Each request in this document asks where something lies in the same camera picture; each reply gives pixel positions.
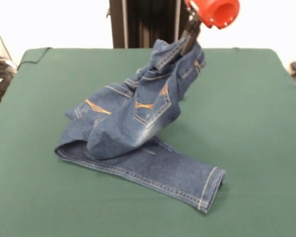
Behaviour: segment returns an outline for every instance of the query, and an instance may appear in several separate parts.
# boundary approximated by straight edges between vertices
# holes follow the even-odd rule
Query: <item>orange stitching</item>
[[[135,103],[135,107],[136,108],[147,108],[147,109],[153,109],[153,106],[154,106],[154,104],[147,104],[147,105],[144,105],[144,104],[141,104],[141,103],[138,103],[138,102],[136,102]]]
[[[166,83],[164,85],[164,87],[162,88],[162,90],[159,93],[159,95],[166,95],[166,94],[168,94],[168,83]]]
[[[106,110],[102,109],[101,107],[99,107],[99,106],[93,104],[93,103],[90,102],[88,99],[86,99],[85,102],[87,102],[87,103],[90,105],[91,109],[92,109],[93,111],[95,111],[95,112],[105,113],[105,114],[108,114],[108,115],[111,114],[111,112],[106,111]]]

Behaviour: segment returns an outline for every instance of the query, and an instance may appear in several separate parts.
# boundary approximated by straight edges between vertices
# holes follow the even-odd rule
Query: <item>seam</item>
[[[184,75],[182,76],[182,79],[185,79],[185,77],[187,77],[193,71],[193,69],[196,67],[197,67],[198,74],[201,72],[201,66],[200,66],[200,63],[198,62],[198,58],[202,55],[202,53],[203,53],[203,50],[201,49],[198,52],[197,58],[194,61],[193,65],[184,73]]]
[[[184,73],[184,75],[182,76],[182,79],[185,79],[192,72],[193,69],[194,69],[194,66],[190,67],[190,69],[187,70],[186,73]]]
[[[126,79],[127,82],[129,82],[132,85],[137,85],[139,82],[138,81],[132,81],[130,79]]]
[[[130,82],[128,82],[128,81],[125,81],[125,83],[126,84],[128,84],[128,85],[130,85],[131,87],[133,87],[133,88],[136,88],[138,85],[133,85],[133,84],[131,84]]]
[[[93,128],[95,128],[103,120],[104,120],[104,118],[98,118],[97,120],[95,120],[94,123],[93,123]]]
[[[207,178],[207,180],[206,180],[206,183],[205,183],[205,186],[204,186],[204,190],[203,190],[203,193],[202,193],[202,197],[201,197],[201,199],[200,199],[199,202],[198,202],[198,208],[197,208],[197,210],[200,210],[200,208],[201,208],[201,206],[202,206],[202,201],[203,201],[203,198],[204,198],[204,195],[205,195],[206,189],[207,189],[207,185],[208,185],[209,180],[210,180],[210,178],[212,177],[214,171],[215,171],[217,168],[218,168],[218,167],[214,167],[214,168],[212,169],[211,173],[209,174],[209,176],[208,176],[208,178]]]
[[[177,45],[174,49],[172,49],[164,58],[161,58],[157,63],[157,68],[160,70],[163,68],[165,64],[167,64],[178,51],[180,50],[181,46],[183,45],[184,41]]]
[[[147,150],[147,149],[144,149],[144,152],[146,152],[146,153],[148,153],[148,154],[150,154],[150,155],[155,155],[155,154],[156,154],[155,152],[149,151],[149,150]]]
[[[152,138],[152,140],[154,140],[156,143],[158,143],[159,145],[161,145],[163,148],[167,149],[168,151],[173,152],[173,150],[171,150],[169,147],[167,147],[164,144],[162,144],[161,142],[159,142],[157,139]]]
[[[147,178],[144,178],[142,177],[141,175],[138,175],[134,172],[131,172],[131,171],[128,171],[128,170],[125,170],[121,167],[114,167],[114,166],[110,166],[110,165],[106,165],[106,164],[101,164],[99,163],[98,161],[96,160],[82,160],[78,157],[75,157],[75,156],[72,156],[72,155],[69,155],[67,154],[66,152],[64,152],[63,150],[61,150],[60,148],[57,149],[58,152],[63,155],[64,157],[68,158],[69,160],[72,160],[72,159],[77,159],[78,161],[80,161],[81,163],[84,163],[84,164],[88,164],[88,165],[92,165],[92,166],[97,166],[97,167],[100,167],[102,169],[106,169],[106,170],[111,170],[111,171],[115,171],[115,172],[119,172],[121,174],[123,174],[124,176],[127,176],[127,177],[130,177],[130,178],[133,178],[137,181],[140,181],[141,183],[144,183],[148,186],[152,186],[156,189],[159,189],[159,190],[162,190],[166,193],[169,193],[169,194],[172,194],[174,196],[177,196],[177,197],[180,197],[182,199],[185,199],[185,200],[188,200],[188,201],[191,201],[193,202],[194,204],[197,204],[197,200],[198,198],[196,198],[195,196],[193,195],[190,195],[190,194],[186,194],[185,192],[181,191],[181,190],[176,190],[174,188],[171,188],[171,187],[168,187],[166,185],[163,185],[161,183],[158,183],[158,182],[155,182],[153,180],[150,180],[150,179],[147,179]]]
[[[82,114],[81,114],[81,111],[80,111],[80,108],[79,107],[77,108],[77,112],[80,115],[80,117],[82,117]]]
[[[142,79],[146,79],[146,80],[156,80],[156,79],[161,79],[161,78],[168,77],[168,76],[171,75],[171,74],[172,74],[172,73],[167,73],[167,74],[165,74],[165,75],[157,76],[157,77],[154,77],[154,78],[142,77]]]
[[[109,88],[109,89],[111,89],[111,90],[113,90],[113,91],[115,91],[115,92],[117,92],[117,93],[119,93],[119,94],[121,94],[121,95],[124,95],[124,96],[127,97],[128,99],[131,98],[131,96],[129,96],[129,95],[127,95],[127,94],[125,94],[125,93],[123,93],[123,92],[121,92],[121,91],[119,91],[119,90],[116,90],[116,89],[114,89],[113,87],[110,87],[109,85],[107,85],[106,87]]]
[[[77,111],[77,108],[75,108],[75,115],[77,115],[77,117],[79,118],[79,114],[78,114],[78,111]]]

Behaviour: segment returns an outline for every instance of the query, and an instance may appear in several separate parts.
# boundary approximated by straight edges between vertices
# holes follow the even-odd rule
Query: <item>faded denim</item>
[[[56,154],[181,200],[207,213],[225,171],[191,159],[156,134],[181,113],[179,102],[205,65],[200,45],[157,40],[150,62],[123,84],[111,83],[70,108]]]

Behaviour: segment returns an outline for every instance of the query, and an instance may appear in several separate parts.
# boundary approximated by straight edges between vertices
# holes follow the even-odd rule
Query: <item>jeans hem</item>
[[[225,183],[226,172],[223,169],[214,167],[209,174],[204,186],[202,196],[198,202],[198,210],[207,213],[216,197],[218,188]]]

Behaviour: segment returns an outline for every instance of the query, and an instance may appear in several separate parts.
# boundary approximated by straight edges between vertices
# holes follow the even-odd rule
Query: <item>jeans leg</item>
[[[218,187],[225,180],[224,170],[180,154],[156,137],[111,159],[96,160],[83,141],[60,146],[56,154],[62,160],[123,177],[204,213],[209,211]]]

